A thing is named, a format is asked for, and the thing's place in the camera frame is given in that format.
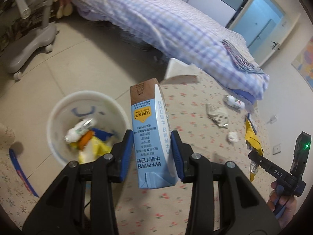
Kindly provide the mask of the person's right hand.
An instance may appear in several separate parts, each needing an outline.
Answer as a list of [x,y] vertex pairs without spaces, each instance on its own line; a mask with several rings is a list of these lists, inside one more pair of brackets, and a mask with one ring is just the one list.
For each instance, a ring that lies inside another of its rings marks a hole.
[[291,222],[296,213],[297,200],[294,196],[278,196],[276,187],[277,182],[272,182],[271,188],[273,190],[269,195],[267,205],[272,212],[275,210],[275,203],[279,203],[279,205],[283,206],[284,211],[282,212],[281,217],[278,219],[280,227],[283,229]]

